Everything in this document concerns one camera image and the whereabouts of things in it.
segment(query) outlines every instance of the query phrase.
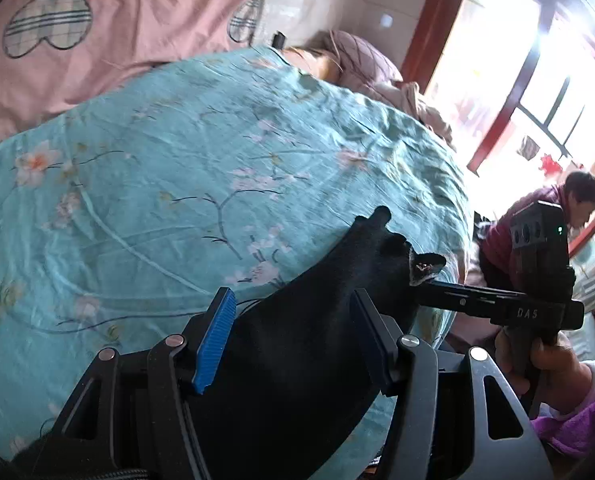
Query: purple sweater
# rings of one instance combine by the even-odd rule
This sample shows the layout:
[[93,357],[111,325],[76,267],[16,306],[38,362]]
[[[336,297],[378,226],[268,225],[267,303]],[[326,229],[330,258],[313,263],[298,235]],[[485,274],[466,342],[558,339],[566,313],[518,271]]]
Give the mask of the purple sweater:
[[513,242],[511,241],[511,219],[513,215],[524,209],[527,205],[542,200],[551,204],[559,204],[564,209],[564,218],[569,221],[569,211],[566,203],[564,186],[547,186],[529,193],[524,198],[520,198],[511,208],[493,225],[484,242],[481,250],[484,255],[495,267],[506,272],[511,277],[513,285],[518,286],[517,270],[514,258],[511,257],[513,251]]

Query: hand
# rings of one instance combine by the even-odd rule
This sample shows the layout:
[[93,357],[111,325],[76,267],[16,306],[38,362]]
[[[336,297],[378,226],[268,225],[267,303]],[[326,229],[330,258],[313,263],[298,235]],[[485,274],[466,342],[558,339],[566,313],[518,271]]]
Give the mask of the hand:
[[[535,368],[548,374],[542,402],[560,413],[569,413],[581,404],[591,389],[591,369],[578,361],[562,332],[558,333],[554,346],[535,339],[530,357]],[[495,338],[495,361],[518,397],[529,390],[529,381],[513,372],[511,345],[503,330]]]

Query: metal screw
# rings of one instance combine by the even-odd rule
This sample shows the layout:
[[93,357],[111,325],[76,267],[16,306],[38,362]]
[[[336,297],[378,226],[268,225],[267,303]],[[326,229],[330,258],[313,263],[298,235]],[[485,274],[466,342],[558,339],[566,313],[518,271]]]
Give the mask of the metal screw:
[[400,343],[402,343],[404,346],[413,347],[413,346],[417,346],[418,344],[420,344],[420,340],[412,334],[407,334],[407,335],[403,335],[400,338]]
[[489,353],[485,351],[484,348],[474,346],[471,348],[471,357],[476,361],[486,361],[489,357]]
[[172,348],[180,346],[182,343],[184,343],[184,336],[180,334],[169,335],[166,338],[166,346],[170,346]]
[[103,348],[100,350],[100,353],[98,353],[98,357],[100,358],[100,361],[110,361],[115,357],[115,350],[113,348]]

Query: black pants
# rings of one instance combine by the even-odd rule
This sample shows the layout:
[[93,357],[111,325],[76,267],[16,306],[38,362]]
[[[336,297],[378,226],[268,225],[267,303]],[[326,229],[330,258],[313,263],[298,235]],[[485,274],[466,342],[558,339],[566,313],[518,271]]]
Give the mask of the black pants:
[[486,280],[488,288],[499,288],[500,290],[516,290],[511,282],[511,277],[498,267],[494,266],[480,248],[480,269]]

